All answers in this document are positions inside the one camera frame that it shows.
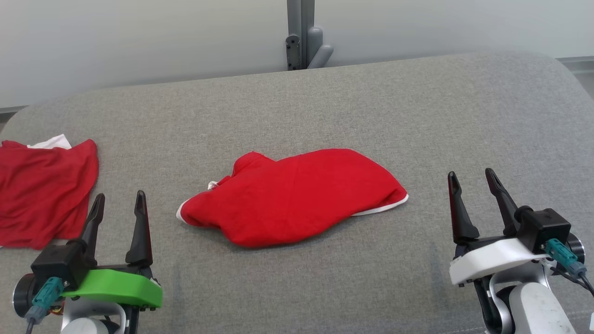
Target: white wall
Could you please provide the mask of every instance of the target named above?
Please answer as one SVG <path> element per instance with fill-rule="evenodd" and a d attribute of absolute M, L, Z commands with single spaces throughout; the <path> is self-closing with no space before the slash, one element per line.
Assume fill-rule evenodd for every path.
<path fill-rule="evenodd" d="M 594 55 L 592 0 L 318 0 L 328 66 L 482 50 Z"/>
<path fill-rule="evenodd" d="M 593 0 L 317 0 L 329 66 L 492 49 L 594 55 Z M 285 0 L 0 0 L 0 108 L 283 71 Z"/>
<path fill-rule="evenodd" d="M 286 68 L 286 1 L 0 0 L 0 108 Z"/>

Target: white hem trim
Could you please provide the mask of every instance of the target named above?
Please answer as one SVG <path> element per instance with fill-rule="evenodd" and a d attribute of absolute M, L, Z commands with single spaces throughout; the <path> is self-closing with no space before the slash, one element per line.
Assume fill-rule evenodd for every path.
<path fill-rule="evenodd" d="M 68 139 L 66 139 L 66 136 L 64 134 L 52 137 L 46 141 L 42 141 L 41 143 L 37 143 L 35 145 L 27 145 L 27 147 L 30 149 L 52 149 L 54 147 L 61 147 L 67 150 L 72 149 L 72 146 L 70 145 Z"/>
<path fill-rule="evenodd" d="M 406 201 L 408 201 L 408 194 L 406 194 L 406 196 L 401 201 L 398 201 L 396 203 L 392 203 L 392 204 L 389 204 L 389 205 L 384 205 L 384 206 L 376 207 L 374 209 L 369 209 L 369 210 L 357 212 L 354 215 L 351 215 L 351 217 L 354 217 L 354 216 L 363 216 L 363 215 L 370 215 L 372 213 L 378 213 L 378 212 L 390 210 L 393 207 L 397 207 L 397 206 L 403 204 Z"/>
<path fill-rule="evenodd" d="M 176 217 L 177 219 L 179 219 L 179 220 L 183 221 L 183 222 L 184 222 L 184 223 L 186 223 L 186 224 L 187 224 L 188 222 L 187 222 L 187 221 L 185 221 L 185 220 L 182 218 L 182 206 L 184 206 L 184 204 L 185 204 L 187 201 L 189 201 L 190 199 L 191 199 L 191 198 L 188 198 L 187 200 L 185 200 L 185 201 L 184 201 L 184 202 L 183 202 L 183 203 L 182 203 L 182 204 L 179 206 L 179 208 L 178 208 L 178 211 L 175 213 L 175 217 Z"/>

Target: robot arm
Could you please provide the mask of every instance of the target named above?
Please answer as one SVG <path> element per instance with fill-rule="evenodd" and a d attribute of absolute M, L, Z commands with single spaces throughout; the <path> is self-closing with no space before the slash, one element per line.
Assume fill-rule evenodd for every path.
<path fill-rule="evenodd" d="M 580 284 L 577 278 L 587 280 L 583 276 L 582 243 L 570 233 L 571 224 L 557 212 L 552 209 L 535 212 L 528 206 L 518 208 L 495 172 L 487 168 L 485 175 L 504 222 L 503 235 L 499 237 L 480 238 L 462 201 L 456 174 L 448 175 L 456 244 L 450 264 L 452 284 L 464 287 L 473 283 L 488 333 L 575 333 L 550 290 L 548 278 L 561 274 Z M 557 251 L 566 254 L 558 256 Z M 570 267 L 569 272 L 575 277 L 566 274 L 568 270 L 562 263 Z M 577 274 L 579 268 L 583 269 L 581 276 Z M 517 285 L 498 286 L 510 282 Z"/>
<path fill-rule="evenodd" d="M 98 266 L 95 260 L 104 206 L 105 196 L 97 195 L 80 237 L 66 245 L 50 245 L 39 254 L 31 265 L 33 273 L 23 276 L 14 291 L 13 306 L 20 317 L 38 324 L 46 311 L 60 314 L 62 334 L 136 334 L 140 312 L 161 307 L 163 291 L 150 268 L 153 253 L 146 195 L 138 191 L 136 196 L 136 223 L 126 264 Z M 43 314 L 31 317 L 34 297 L 48 280 L 60 282 L 63 292 L 45 306 Z M 109 316 L 118 316 L 119 324 Z"/>

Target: gray fabric surface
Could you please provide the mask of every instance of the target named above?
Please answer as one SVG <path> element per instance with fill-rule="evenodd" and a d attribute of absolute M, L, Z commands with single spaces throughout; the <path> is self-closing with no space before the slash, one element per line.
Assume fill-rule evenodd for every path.
<path fill-rule="evenodd" d="M 141 333 L 476 334 L 474 289 L 448 278 L 447 172 L 483 236 L 503 228 L 484 177 L 492 167 L 518 204 L 553 207 L 592 251 L 593 129 L 594 102 L 560 63 L 512 52 L 98 90 L 26 108 L 0 138 L 97 143 L 100 264 L 123 262 L 135 194 L 146 192 L 165 300 L 141 315 Z M 175 218 L 248 151 L 280 159 L 328 147 L 383 165 L 410 200 L 263 250 Z M 9 300 L 36 254 L 0 250 L 2 333 L 25 329 Z M 585 333 L 592 296 L 563 278 L 552 285 Z M 58 332 L 49 318 L 35 333 Z"/>

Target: crumpled red shirt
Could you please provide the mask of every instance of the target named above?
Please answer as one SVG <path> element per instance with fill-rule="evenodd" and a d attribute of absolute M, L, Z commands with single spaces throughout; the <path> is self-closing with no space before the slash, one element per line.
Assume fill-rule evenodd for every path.
<path fill-rule="evenodd" d="M 279 161 L 249 152 L 231 176 L 182 203 L 177 217 L 221 229 L 234 244 L 266 247 L 304 240 L 350 216 L 382 212 L 407 199 L 389 171 L 353 150 Z"/>
<path fill-rule="evenodd" d="M 0 246 L 42 249 L 79 236 L 99 173 L 93 140 L 72 149 L 0 147 Z"/>

